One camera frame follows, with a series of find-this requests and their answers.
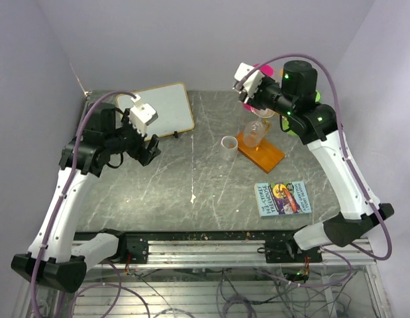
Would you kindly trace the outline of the pink plastic goblet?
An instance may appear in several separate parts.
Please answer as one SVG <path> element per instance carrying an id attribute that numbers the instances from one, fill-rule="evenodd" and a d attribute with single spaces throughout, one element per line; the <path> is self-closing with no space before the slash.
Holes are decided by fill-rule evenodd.
<path id="1" fill-rule="evenodd" d="M 269 76 L 269 77 L 271 77 L 271 78 L 274 76 L 274 73 L 275 73 L 274 69 L 273 69 L 271 66 L 269 66 L 269 65 L 262 66 L 262 67 L 260 68 L 260 70 L 261 70 L 261 72 L 262 72 L 264 75 Z M 243 103 L 242 106 L 243 106 L 243 108 L 246 109 L 248 112 L 251 112 L 251 111 L 252 111 L 252 107 L 251 107 L 249 104 Z"/>

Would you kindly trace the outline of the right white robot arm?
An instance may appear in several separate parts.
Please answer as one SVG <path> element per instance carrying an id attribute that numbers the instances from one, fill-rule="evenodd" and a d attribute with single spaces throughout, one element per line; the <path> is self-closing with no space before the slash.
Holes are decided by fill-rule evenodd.
<path id="1" fill-rule="evenodd" d="M 249 104 L 256 109 L 269 109 L 287 120 L 288 129 L 322 167 L 340 205 L 334 217 L 295 232 L 293 241 L 284 247 L 286 257 L 299 262 L 310 248 L 353 244 L 376 226 L 382 228 L 391 250 L 385 220 L 394 214 L 394 209 L 378 199 L 357 168 L 337 112 L 317 101 L 316 69 L 306 61 L 290 60 L 284 64 L 280 83 L 264 75 L 259 67 L 248 66 L 245 73 Z"/>

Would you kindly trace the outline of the green plastic goblet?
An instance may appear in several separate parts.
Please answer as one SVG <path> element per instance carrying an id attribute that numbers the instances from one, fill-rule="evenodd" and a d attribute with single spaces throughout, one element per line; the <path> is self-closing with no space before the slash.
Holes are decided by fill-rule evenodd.
<path id="1" fill-rule="evenodd" d="M 320 94 L 320 92 L 317 90 L 316 91 L 316 96 L 315 96 L 315 101 L 316 102 L 319 102 L 321 100 L 321 94 Z M 297 136 L 297 134 L 296 133 L 294 133 L 291 129 L 290 129 L 290 127 L 289 127 L 289 123 L 288 123 L 288 120 L 287 120 L 287 118 L 286 117 L 279 117 L 279 120 L 280 120 L 280 129 L 283 131 L 283 132 L 285 132 L 285 133 L 287 133 L 288 135 L 291 135 L 291 136 Z"/>

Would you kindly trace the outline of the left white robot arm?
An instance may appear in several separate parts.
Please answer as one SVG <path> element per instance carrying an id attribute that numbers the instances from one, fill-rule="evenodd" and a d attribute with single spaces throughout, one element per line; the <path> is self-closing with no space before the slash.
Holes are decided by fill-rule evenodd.
<path id="1" fill-rule="evenodd" d="M 148 103 L 121 111 L 109 103 L 92 105 L 74 139 L 63 149 L 58 183 L 46 218 L 24 254 L 14 255 L 11 268 L 35 285 L 74 293 L 87 272 L 105 259 L 127 258 L 124 232 L 103 229 L 79 246 L 73 245 L 81 206 L 114 154 L 128 154 L 142 166 L 160 154 L 158 137 L 147 141 L 146 130 L 158 118 Z"/>

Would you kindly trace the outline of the clear round wine glass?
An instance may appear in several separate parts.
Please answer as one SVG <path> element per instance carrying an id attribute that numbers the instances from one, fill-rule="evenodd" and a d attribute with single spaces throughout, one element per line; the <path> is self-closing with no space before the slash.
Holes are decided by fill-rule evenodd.
<path id="1" fill-rule="evenodd" d="M 260 115 L 269 115 L 269 114 L 274 114 L 275 115 L 275 112 L 272 111 L 271 109 L 260 110 L 260 109 L 252 108 L 251 113 L 253 113 L 255 115 L 256 115 L 256 113 L 258 113 Z M 260 127 L 258 126 L 259 123 L 256 122 L 257 119 L 258 118 L 256 116 L 256 119 L 254 121 L 249 122 L 245 126 L 244 131 L 243 131 L 243 142 L 249 148 L 255 148 L 258 133 L 260 132 Z"/>

